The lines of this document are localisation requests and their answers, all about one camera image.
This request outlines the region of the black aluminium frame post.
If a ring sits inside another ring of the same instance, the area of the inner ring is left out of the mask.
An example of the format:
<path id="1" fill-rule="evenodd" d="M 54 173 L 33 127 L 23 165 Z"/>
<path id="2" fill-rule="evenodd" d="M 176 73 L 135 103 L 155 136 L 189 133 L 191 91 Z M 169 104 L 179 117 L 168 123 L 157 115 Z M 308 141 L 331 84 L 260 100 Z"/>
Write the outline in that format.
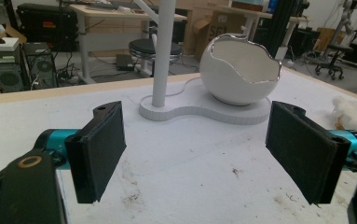
<path id="1" fill-rule="evenodd" d="M 274 58 L 278 58 L 280 47 L 285 47 L 296 25 L 304 19 L 298 15 L 302 0 L 277 0 L 266 36 L 266 48 Z"/>

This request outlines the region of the small white box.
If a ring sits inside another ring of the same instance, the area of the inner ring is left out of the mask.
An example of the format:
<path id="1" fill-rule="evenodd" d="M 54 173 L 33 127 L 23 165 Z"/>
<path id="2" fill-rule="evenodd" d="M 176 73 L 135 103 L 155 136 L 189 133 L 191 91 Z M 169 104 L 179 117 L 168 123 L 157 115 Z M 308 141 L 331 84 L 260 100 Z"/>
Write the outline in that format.
<path id="1" fill-rule="evenodd" d="M 20 41 L 17 37 L 3 37 L 0 41 L 0 51 L 14 51 Z"/>

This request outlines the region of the white eggshell-shaped bowl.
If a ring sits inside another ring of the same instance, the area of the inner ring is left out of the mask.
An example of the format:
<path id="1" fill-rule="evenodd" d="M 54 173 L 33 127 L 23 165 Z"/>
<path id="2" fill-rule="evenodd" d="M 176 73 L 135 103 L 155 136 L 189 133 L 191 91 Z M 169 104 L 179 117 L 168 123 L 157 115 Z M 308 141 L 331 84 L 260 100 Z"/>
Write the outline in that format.
<path id="1" fill-rule="evenodd" d="M 274 91 L 281 77 L 281 62 L 262 45 L 228 33 L 208 44 L 199 72 L 205 88 L 219 101 L 249 105 Z"/>

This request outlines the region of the white stand with pole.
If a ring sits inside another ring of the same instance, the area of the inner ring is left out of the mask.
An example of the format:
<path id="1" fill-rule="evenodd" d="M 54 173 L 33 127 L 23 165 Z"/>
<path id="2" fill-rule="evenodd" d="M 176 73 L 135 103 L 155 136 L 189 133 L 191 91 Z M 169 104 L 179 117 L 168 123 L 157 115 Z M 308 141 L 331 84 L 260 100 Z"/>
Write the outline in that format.
<path id="1" fill-rule="evenodd" d="M 268 118 L 271 102 L 268 98 L 254 105 L 228 105 L 213 99 L 200 86 L 198 77 L 189 79 L 178 92 L 167 94 L 172 24 L 175 0 L 163 0 L 159 12 L 154 12 L 144 0 L 133 0 L 159 28 L 161 38 L 154 37 L 156 64 L 153 94 L 139 104 L 139 113 L 145 119 L 167 121 L 179 116 L 196 115 L 236 125 L 255 125 Z"/>

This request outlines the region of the light wooden desk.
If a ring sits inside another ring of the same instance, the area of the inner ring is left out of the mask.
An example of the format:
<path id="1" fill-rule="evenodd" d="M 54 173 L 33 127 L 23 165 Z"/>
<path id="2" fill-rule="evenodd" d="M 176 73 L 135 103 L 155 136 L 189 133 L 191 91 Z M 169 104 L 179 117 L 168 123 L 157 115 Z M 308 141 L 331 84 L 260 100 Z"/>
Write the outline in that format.
<path id="1" fill-rule="evenodd" d="M 101 51 L 108 41 L 106 40 L 107 33 L 88 33 L 86 20 L 100 19 L 107 21 L 154 21 L 159 23 L 161 17 L 151 9 L 143 0 L 134 0 L 134 2 L 144 11 L 140 13 L 121 13 L 118 11 L 101 11 L 89 9 L 86 6 L 73 4 L 70 8 L 77 15 L 78 24 L 78 41 L 81 58 L 81 70 L 78 72 L 79 79 L 86 84 L 94 84 L 95 81 L 90 77 L 89 73 L 89 53 L 93 51 Z"/>

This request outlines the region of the light wooden table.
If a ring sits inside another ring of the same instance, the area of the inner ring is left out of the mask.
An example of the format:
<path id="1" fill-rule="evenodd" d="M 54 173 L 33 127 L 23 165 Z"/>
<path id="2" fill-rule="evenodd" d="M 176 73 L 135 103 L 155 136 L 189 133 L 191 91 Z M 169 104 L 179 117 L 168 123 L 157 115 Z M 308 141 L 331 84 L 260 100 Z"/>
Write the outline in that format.
<path id="1" fill-rule="evenodd" d="M 218 5 L 217 9 L 222 12 L 243 15 L 244 18 L 246 19 L 246 22 L 243 27 L 242 33 L 247 37 L 247 39 L 249 41 L 254 41 L 254 37 L 257 34 L 257 28 L 258 28 L 258 25 L 260 24 L 261 20 L 269 20 L 269 23 L 271 22 L 272 14 L 267 13 L 267 12 L 235 8 L 235 7 L 232 7 L 231 5 L 228 5 L 228 6 Z M 304 16 L 301 16 L 301 17 L 304 19 L 301 22 L 308 21 L 308 19 L 306 17 L 304 17 Z M 266 36 L 261 41 L 261 44 L 266 46 Z M 285 57 L 286 53 L 288 52 L 288 45 L 289 45 L 289 43 L 285 47 L 280 47 L 280 51 L 278 52 L 278 58 L 277 58 L 278 60 L 282 60 Z"/>

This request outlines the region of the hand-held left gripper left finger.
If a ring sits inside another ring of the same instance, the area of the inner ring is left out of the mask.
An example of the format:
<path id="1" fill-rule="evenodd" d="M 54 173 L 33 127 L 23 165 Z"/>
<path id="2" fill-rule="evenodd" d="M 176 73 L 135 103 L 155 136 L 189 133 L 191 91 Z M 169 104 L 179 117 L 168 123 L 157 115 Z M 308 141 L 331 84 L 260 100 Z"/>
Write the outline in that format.
<path id="1" fill-rule="evenodd" d="M 126 148 L 122 103 L 99 105 L 81 129 L 48 129 L 34 148 L 71 172 L 79 203 L 98 202 Z"/>

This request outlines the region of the black equipment case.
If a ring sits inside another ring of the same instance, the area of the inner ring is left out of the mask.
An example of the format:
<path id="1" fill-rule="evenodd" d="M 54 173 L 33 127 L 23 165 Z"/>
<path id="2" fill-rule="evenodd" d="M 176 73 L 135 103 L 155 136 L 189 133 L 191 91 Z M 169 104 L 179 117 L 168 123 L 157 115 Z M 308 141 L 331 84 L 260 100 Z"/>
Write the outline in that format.
<path id="1" fill-rule="evenodd" d="M 28 42 L 46 42 L 53 51 L 76 49 L 77 15 L 71 8 L 24 3 L 16 12 Z"/>

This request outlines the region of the cardboard box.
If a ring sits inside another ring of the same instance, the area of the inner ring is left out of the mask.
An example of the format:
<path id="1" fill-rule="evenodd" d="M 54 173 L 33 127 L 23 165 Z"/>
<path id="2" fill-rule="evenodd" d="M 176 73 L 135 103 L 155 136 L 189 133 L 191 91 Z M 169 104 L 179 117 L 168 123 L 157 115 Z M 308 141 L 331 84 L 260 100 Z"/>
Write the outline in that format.
<path id="1" fill-rule="evenodd" d="M 194 57 L 200 61 L 208 44 L 216 37 L 226 33 L 241 34 L 245 25 L 243 15 L 214 11 L 209 19 L 195 21 L 192 31 L 195 37 Z"/>

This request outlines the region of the round black stool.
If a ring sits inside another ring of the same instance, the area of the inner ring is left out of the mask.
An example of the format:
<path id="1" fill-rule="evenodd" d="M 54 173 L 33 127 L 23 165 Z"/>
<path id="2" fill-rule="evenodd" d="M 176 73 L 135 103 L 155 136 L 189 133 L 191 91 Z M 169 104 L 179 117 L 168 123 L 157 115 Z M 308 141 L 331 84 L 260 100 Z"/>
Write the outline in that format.
<path id="1" fill-rule="evenodd" d="M 153 77 L 155 72 L 156 47 L 151 38 L 133 40 L 129 43 L 129 53 L 131 56 L 141 61 L 139 70 Z M 183 55 L 182 48 L 172 43 L 169 60 L 171 62 L 179 60 Z"/>

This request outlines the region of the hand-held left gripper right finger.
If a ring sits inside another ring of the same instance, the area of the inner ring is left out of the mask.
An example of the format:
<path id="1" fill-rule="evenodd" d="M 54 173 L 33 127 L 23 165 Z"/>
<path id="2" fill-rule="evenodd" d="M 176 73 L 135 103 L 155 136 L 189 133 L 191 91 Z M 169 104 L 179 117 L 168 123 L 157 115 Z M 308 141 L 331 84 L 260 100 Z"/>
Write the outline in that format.
<path id="1" fill-rule="evenodd" d="M 357 172 L 357 131 L 326 130 L 296 105 L 271 104 L 266 148 L 310 204 L 330 203 L 341 171 Z"/>

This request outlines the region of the white fluffy cloth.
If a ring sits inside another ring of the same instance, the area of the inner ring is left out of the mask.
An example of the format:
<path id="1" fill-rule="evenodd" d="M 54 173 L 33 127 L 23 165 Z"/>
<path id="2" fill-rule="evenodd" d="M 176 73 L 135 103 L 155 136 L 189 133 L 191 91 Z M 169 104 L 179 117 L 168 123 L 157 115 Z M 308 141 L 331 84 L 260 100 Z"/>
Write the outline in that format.
<path id="1" fill-rule="evenodd" d="M 357 131 L 357 101 L 338 96 L 332 100 L 332 103 L 336 127 L 339 130 Z"/>

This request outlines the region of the black office chair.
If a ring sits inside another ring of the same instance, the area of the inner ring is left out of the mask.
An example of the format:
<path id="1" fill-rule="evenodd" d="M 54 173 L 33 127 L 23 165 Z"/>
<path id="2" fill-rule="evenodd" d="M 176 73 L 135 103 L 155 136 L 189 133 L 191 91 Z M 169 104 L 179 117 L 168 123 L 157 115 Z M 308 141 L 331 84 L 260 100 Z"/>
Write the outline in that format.
<path id="1" fill-rule="evenodd" d="M 315 68 L 315 74 L 318 76 L 322 69 L 326 69 L 328 74 L 331 76 L 332 80 L 336 79 L 336 74 L 338 74 L 338 79 L 343 79 L 343 69 L 336 65 L 337 58 L 347 52 L 353 52 L 353 48 L 345 47 L 338 44 L 329 44 L 328 49 L 333 49 L 335 54 L 330 63 L 319 63 Z"/>

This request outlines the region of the black computer tower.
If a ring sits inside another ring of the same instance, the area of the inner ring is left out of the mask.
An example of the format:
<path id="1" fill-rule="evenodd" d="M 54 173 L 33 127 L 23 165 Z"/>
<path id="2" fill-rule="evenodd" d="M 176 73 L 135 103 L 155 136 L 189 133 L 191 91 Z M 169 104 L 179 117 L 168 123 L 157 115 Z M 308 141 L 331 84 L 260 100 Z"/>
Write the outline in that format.
<path id="1" fill-rule="evenodd" d="M 53 54 L 46 42 L 26 43 L 23 46 L 29 68 L 32 90 L 57 88 Z"/>

